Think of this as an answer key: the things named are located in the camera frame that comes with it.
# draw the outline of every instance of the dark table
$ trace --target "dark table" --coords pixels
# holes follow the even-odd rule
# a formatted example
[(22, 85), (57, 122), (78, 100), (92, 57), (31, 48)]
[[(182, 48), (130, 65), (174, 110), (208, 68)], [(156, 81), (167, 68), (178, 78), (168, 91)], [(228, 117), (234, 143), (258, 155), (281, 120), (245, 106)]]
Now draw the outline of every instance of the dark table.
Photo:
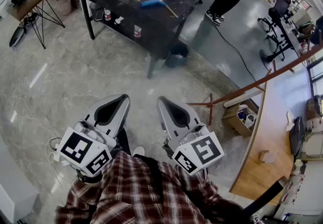
[(36, 21), (34, 23), (31, 22), (31, 25), (44, 49), (46, 49), (46, 47), (45, 47), (45, 39), (44, 39), (44, 31), (43, 31), (43, 19), (52, 21), (53, 23), (56, 23), (62, 26), (63, 28), (65, 28), (64, 24), (61, 22), (61, 20), (59, 19), (55, 11), (52, 9), (49, 2), (47, 0), (45, 1), (48, 3), (50, 9), (54, 12), (58, 20), (53, 18), (46, 11), (43, 10), (44, 0), (25, 0), (20, 6), (10, 6), (8, 8), (8, 13), (11, 16), (13, 16), (16, 20), (20, 21), (20, 25), (24, 28), (25, 33), (26, 33), (26, 26), (24, 24), (24, 19), (28, 18), (28, 15), (30, 13), (35, 13), (37, 14), (37, 16), (41, 17), (42, 35), (39, 32)]
[[(154, 65), (158, 59), (166, 59), (170, 48), (178, 40), (187, 17), (192, 13), (195, 0), (164, 0), (165, 3), (178, 15), (176, 18), (166, 7), (141, 7), (142, 1), (148, 0), (89, 0), (112, 13), (112, 19), (106, 21), (103, 17), (102, 23), (123, 34), (136, 44), (149, 51), (150, 64), (148, 78), (153, 73)], [(86, 0), (81, 0), (85, 21), (92, 39), (95, 38), (89, 17)], [(114, 24), (118, 17), (124, 20), (120, 24)], [(134, 25), (139, 26), (141, 37), (134, 37)]]

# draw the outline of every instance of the polished floor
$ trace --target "polished floor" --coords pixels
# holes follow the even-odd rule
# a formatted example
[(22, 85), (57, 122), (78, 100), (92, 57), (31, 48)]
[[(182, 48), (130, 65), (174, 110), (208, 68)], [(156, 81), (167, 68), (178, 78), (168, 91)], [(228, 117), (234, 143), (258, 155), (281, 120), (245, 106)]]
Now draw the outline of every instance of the polished floor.
[[(55, 207), (63, 203), (61, 185), (46, 159), (45, 150), (52, 151), (45, 147), (47, 141), (62, 137), (93, 102), (113, 94), (128, 94), (131, 109), (125, 129), (131, 149), (141, 145), (147, 156), (172, 163), (162, 149), (165, 133), (156, 110), (157, 98), (165, 95), (184, 102), (208, 101), (210, 93), (216, 99), (237, 89), (226, 75), (194, 51), (186, 66), (161, 68), (148, 80), (146, 51), (101, 23), (93, 22), (97, 37), (91, 40), (81, 11), (61, 19), (65, 29), (44, 22), (46, 49), (32, 29), (17, 49), (9, 48), (18, 22), (10, 16), (0, 21), (0, 136), (40, 192), (27, 218), (29, 223), (49, 222)], [(207, 123), (208, 109), (196, 107), (196, 111)], [(215, 131), (226, 155), (210, 168), (210, 173), (218, 183), (229, 186), (249, 139), (237, 137), (225, 127), (223, 113), (222, 105), (214, 107), (210, 131)], [(60, 180), (66, 196), (75, 171), (59, 163), (54, 166), (64, 178)]]
[[(51, 151), (45, 148), (47, 141), (61, 137), (93, 102), (127, 93), (131, 110), (126, 131), (131, 149), (141, 145), (147, 156), (170, 162), (162, 149), (165, 134), (155, 108), (160, 95), (184, 102), (203, 102), (210, 93), (216, 99), (252, 82), (241, 58), (204, 17), (213, 0), (203, 1), (181, 34), (192, 49), (188, 65), (173, 70), (161, 68), (151, 80), (146, 78), (146, 51), (100, 23), (93, 23), (97, 38), (92, 41), (81, 11), (61, 16), (65, 29), (44, 22), (46, 50), (33, 30), (28, 31), (17, 49), (9, 48), (18, 22), (12, 17), (0, 21), (0, 136), (26, 177), (40, 191), (33, 213), (27, 217), (29, 223), (51, 223), (55, 207), (63, 203), (60, 184), (46, 159), (45, 150)], [(241, 0), (218, 28), (239, 49), (256, 79), (267, 73), (258, 52), (271, 48), (256, 20), (266, 16), (267, 10), (263, 0)], [(286, 60), (279, 61), (278, 67), (293, 60), (294, 55), (292, 51), (286, 52)], [(300, 68), (294, 75), (285, 73), (276, 82), (292, 113), (304, 112), (309, 96), (304, 70)], [(196, 111), (202, 121), (208, 120), (206, 108), (196, 107)], [(214, 182), (230, 186), (249, 139), (235, 136), (222, 122), (223, 113), (222, 105), (214, 108), (210, 130), (215, 131), (226, 156), (210, 168), (210, 174)], [(68, 182), (74, 179), (71, 168), (63, 169), (58, 163), (55, 167)], [(66, 196), (69, 184), (60, 180)], [(220, 188), (220, 193), (243, 206), (250, 203), (230, 194), (227, 188)]]

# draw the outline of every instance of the wooden countertop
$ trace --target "wooden countertop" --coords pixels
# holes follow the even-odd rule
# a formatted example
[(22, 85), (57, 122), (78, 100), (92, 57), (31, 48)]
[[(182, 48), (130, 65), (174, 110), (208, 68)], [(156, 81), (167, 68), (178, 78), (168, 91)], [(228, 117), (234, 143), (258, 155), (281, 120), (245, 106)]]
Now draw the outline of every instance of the wooden countertop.
[(24, 17), (42, 0), (26, 0), (20, 6), (9, 6), (8, 13), (16, 20), (22, 21)]
[[(273, 81), (268, 81), (265, 88), (258, 124), (252, 133), (241, 170), (230, 189), (231, 193), (251, 200), (256, 200), (282, 176), (288, 179), (294, 162), (289, 132), (286, 131), (287, 106), (277, 95)], [(274, 163), (259, 162), (262, 150), (276, 153)], [(276, 196), (270, 204), (278, 204), (281, 195)]]

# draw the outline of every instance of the plaid shirt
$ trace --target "plaid shirt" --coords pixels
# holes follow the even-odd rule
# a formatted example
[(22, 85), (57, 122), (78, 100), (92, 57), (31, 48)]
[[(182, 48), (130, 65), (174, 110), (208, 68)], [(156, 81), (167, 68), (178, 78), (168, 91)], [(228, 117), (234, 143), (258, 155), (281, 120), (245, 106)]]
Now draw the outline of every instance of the plaid shirt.
[(74, 184), (65, 207), (57, 208), (56, 223), (218, 223), (225, 215), (241, 212), (240, 206), (219, 196), (206, 170), (190, 177), (165, 162), (158, 162), (158, 168), (163, 177), (162, 203), (149, 167), (120, 151), (102, 170), (99, 183)]

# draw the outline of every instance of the white cable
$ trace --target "white cable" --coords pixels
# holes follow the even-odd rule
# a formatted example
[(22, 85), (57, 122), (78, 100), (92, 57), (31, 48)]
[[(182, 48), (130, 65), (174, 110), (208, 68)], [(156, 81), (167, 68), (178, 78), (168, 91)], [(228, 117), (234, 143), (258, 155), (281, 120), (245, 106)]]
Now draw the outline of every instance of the white cable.
[(56, 176), (55, 172), (57, 173), (57, 175), (58, 175), (60, 178), (62, 178), (63, 180), (65, 180), (67, 183), (69, 183), (69, 184), (71, 184), (71, 183), (70, 183), (70, 182), (68, 182), (66, 179), (64, 179), (64, 178), (63, 178), (63, 177), (62, 177), (62, 176), (61, 176), (61, 175), (56, 171), (56, 169), (54, 168), (54, 166), (51, 164), (51, 162), (50, 162), (50, 155), (51, 155), (51, 154), (54, 154), (54, 153), (53, 153), (53, 152), (51, 152), (49, 155), (48, 155), (48, 153), (47, 153), (47, 146), (48, 146), (49, 142), (50, 142), (50, 141), (52, 141), (52, 140), (54, 140), (54, 139), (57, 139), (57, 137), (56, 137), (55, 133), (54, 133), (52, 130), (50, 130), (50, 129), (46, 128), (46, 127), (45, 127), (45, 126), (40, 122), (40, 120), (38, 120), (36, 117), (34, 117), (34, 115), (32, 114), (31, 109), (29, 108), (29, 106), (28, 106), (28, 105), (27, 105), (27, 103), (26, 103), (26, 100), (25, 100), (23, 97), (21, 97), (21, 95), (22, 95), (22, 88), (21, 88), (21, 81), (20, 81), (20, 78), (19, 78), (19, 70), (18, 70), (18, 53), (17, 53), (17, 49), (16, 49), (15, 47), (14, 47), (14, 49), (15, 49), (15, 52), (16, 52), (16, 70), (17, 70), (17, 78), (18, 78), (18, 81), (19, 81), (19, 88), (20, 88), (20, 95), (19, 95), (19, 97), (18, 97), (18, 98), (17, 98), (17, 100), (16, 100), (16, 104), (18, 104), (20, 100), (23, 100), (23, 101), (24, 101), (24, 103), (25, 103), (25, 105), (26, 105), (26, 107), (29, 109), (29, 112), (30, 112), (31, 116), (32, 116), (34, 119), (36, 119), (36, 120), (40, 123), (40, 125), (41, 125), (41, 126), (43, 126), (43, 128), (45, 128), (46, 130), (50, 131), (50, 132), (55, 136), (54, 138), (49, 139), (49, 140), (47, 141), (47, 143), (46, 143), (46, 146), (45, 146), (46, 158), (47, 158), (47, 161), (48, 161), (48, 163), (49, 163), (49, 165), (50, 165), (51, 171), (53, 172), (53, 174), (54, 174), (55, 178), (57, 179), (58, 183), (59, 183), (59, 184), (60, 184), (60, 186), (61, 186), (62, 199), (63, 199), (64, 203), (66, 204), (66, 201), (65, 201), (65, 199), (64, 199), (64, 194), (63, 194), (63, 187), (62, 187), (62, 184), (60, 183), (59, 179), (57, 178), (57, 176)]
[(58, 183), (60, 184), (60, 187), (61, 187), (61, 193), (62, 193), (62, 199), (63, 199), (63, 202), (66, 204), (66, 201), (65, 201), (65, 199), (64, 199), (64, 193), (63, 193), (63, 187), (62, 187), (62, 184), (60, 183), (60, 181), (59, 181), (59, 179), (57, 178), (57, 176), (55, 175), (55, 172), (54, 172), (54, 170), (53, 170), (53, 166), (52, 166), (52, 164), (50, 163), (50, 155), (54, 155), (54, 153), (53, 152), (51, 152), (50, 154), (49, 154), (49, 156), (48, 156), (48, 158), (47, 158), (47, 160), (48, 160), (48, 163), (49, 163), (49, 165), (50, 165), (50, 168), (51, 168), (51, 171), (53, 172), (53, 174), (54, 174), (54, 176), (55, 176), (55, 178), (56, 178), (56, 180), (58, 181)]

